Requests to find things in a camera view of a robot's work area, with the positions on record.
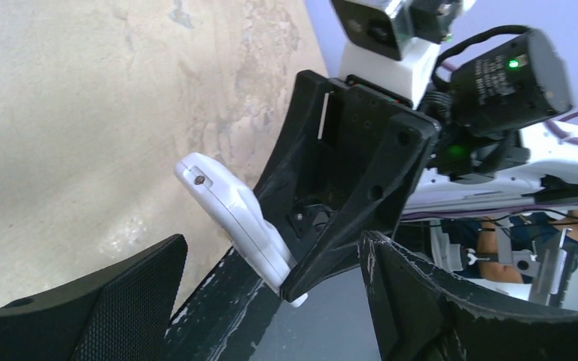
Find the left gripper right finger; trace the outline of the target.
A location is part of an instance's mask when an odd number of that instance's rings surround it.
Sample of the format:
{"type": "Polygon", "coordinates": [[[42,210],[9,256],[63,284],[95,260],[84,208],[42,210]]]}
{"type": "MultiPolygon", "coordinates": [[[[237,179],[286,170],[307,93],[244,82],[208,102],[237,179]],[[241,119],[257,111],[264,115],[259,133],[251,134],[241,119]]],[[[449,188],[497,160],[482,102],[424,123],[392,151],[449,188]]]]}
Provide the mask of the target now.
{"type": "Polygon", "coordinates": [[[578,311],[481,287],[377,231],[359,257],[383,360],[578,360],[578,311]]]}

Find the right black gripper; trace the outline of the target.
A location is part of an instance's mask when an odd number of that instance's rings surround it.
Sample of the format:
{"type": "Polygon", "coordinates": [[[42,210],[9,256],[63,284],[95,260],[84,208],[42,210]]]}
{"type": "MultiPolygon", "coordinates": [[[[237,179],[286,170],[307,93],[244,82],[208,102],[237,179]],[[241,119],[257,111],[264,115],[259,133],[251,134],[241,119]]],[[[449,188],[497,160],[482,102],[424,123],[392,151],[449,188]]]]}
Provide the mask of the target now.
{"type": "Polygon", "coordinates": [[[440,124],[356,79],[301,71],[254,188],[293,250],[309,250],[281,286],[294,301],[354,266],[360,233],[395,230],[440,124]]]}

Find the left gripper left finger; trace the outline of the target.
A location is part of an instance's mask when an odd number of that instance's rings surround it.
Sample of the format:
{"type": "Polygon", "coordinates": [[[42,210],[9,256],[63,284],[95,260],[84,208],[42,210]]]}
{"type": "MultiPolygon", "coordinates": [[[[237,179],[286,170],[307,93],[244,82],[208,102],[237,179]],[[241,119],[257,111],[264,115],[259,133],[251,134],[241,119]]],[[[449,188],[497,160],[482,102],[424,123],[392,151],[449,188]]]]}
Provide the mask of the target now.
{"type": "Polygon", "coordinates": [[[172,235],[0,308],[0,360],[159,360],[187,255],[172,235]]]}

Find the white remote control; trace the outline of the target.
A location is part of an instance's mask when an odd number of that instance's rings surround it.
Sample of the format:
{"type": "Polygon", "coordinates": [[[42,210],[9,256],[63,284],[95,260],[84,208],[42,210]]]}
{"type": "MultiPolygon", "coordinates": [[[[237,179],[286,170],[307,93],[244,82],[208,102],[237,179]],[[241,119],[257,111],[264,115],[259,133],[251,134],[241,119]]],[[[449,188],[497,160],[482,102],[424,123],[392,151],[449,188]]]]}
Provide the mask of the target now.
{"type": "Polygon", "coordinates": [[[297,264],[286,242],[263,215],[253,190],[217,160],[189,153],[174,168],[202,209],[228,234],[233,247],[277,295],[297,264]]]}

